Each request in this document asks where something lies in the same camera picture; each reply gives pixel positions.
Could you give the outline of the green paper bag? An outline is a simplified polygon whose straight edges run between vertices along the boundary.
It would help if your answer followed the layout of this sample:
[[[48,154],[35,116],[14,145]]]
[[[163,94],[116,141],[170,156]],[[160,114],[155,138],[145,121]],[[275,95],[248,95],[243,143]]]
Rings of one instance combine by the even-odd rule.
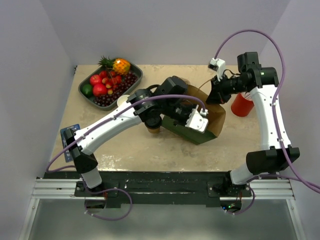
[[[185,95],[196,97],[205,103],[205,107],[208,110],[208,115],[206,117],[206,119],[208,119],[208,125],[205,132],[201,133],[197,130],[185,127],[186,123],[181,125],[178,124],[178,120],[164,116],[162,119],[162,127],[195,145],[201,145],[216,139],[220,135],[225,122],[225,109],[220,104],[207,104],[205,102],[208,98],[206,93],[202,90],[198,90],[195,86],[190,85],[188,80],[183,78],[179,79],[181,79],[181,81],[183,81],[187,86],[187,90],[184,93]],[[198,104],[193,99],[183,99],[180,100],[179,103],[181,103],[182,107],[187,110],[196,108],[196,105]]]

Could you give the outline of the single brown paper cup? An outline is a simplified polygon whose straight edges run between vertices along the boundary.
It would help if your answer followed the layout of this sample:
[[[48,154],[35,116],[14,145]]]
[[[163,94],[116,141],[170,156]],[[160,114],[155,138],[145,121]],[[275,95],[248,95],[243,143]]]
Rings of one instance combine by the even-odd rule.
[[[158,134],[160,132],[160,127],[157,128],[147,128],[148,132],[151,134]]]

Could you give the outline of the black cup lid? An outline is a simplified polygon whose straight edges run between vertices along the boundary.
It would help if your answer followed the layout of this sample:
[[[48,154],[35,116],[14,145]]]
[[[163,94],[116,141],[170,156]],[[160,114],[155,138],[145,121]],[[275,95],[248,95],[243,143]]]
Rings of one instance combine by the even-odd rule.
[[[158,129],[162,126],[162,118],[160,116],[151,117],[144,124],[148,129]]]

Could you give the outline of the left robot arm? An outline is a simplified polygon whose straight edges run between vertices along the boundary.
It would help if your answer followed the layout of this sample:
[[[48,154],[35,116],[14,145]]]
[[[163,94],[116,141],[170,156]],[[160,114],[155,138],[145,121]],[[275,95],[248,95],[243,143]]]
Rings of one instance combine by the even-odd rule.
[[[84,129],[67,129],[63,136],[69,146],[75,169],[86,183],[86,191],[99,196],[104,184],[98,170],[94,152],[105,142],[128,128],[144,123],[149,129],[161,126],[161,116],[177,124],[204,133],[208,111],[198,110],[196,104],[183,104],[183,100],[197,98],[186,94],[188,85],[179,77],[168,77],[161,85],[138,89],[117,109]]]

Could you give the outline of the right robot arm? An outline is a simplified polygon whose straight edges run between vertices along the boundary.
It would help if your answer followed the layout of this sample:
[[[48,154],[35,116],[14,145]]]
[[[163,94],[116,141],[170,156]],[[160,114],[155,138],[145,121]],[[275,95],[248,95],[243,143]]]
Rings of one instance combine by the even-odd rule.
[[[300,156],[300,150],[292,147],[287,135],[279,98],[277,71],[274,67],[263,67],[257,52],[245,52],[237,57],[238,73],[227,77],[226,62],[212,58],[208,68],[216,72],[211,79],[211,91],[206,103],[225,104],[232,94],[247,92],[253,101],[259,123],[261,147],[249,152],[245,163],[230,171],[230,180],[223,183],[223,192],[235,196],[241,186],[253,177],[280,172],[289,167]]]

